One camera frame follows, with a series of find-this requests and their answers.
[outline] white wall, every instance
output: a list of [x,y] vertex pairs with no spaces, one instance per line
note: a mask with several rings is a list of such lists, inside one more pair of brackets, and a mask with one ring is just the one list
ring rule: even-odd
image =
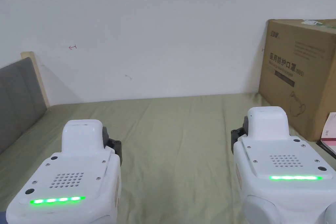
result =
[[51,104],[255,92],[266,20],[334,2],[0,0],[0,65],[34,51]]

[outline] small hole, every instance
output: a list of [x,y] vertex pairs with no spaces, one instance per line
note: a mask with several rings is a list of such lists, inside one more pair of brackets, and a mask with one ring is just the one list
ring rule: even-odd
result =
[[31,193],[33,193],[34,191],[35,191],[35,189],[30,188],[30,189],[28,189],[28,190],[25,192],[25,194],[31,194]]

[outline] pink book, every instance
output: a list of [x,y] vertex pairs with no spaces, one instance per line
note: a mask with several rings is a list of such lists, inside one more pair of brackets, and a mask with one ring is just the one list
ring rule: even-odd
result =
[[336,112],[329,114],[323,127],[321,142],[336,154]]

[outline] black bracket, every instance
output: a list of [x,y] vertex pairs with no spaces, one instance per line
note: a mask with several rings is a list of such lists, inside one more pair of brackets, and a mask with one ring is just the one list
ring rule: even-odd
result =
[[242,124],[242,127],[236,130],[231,131],[231,151],[233,154],[233,145],[235,142],[238,141],[238,138],[240,138],[242,135],[246,134],[248,135],[249,133],[249,120],[248,117],[244,117],[244,122]]
[[120,158],[120,166],[123,163],[123,154],[122,154],[122,149],[121,149],[121,141],[118,140],[113,140],[111,138],[109,138],[109,134],[107,133],[107,128],[104,126],[103,127],[103,144],[104,144],[104,148],[106,146],[109,146],[110,148],[112,148],[115,153],[119,156]]

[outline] gray headboard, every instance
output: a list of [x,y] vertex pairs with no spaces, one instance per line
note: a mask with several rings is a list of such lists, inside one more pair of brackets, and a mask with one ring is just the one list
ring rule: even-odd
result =
[[0,153],[47,110],[30,58],[0,69]]

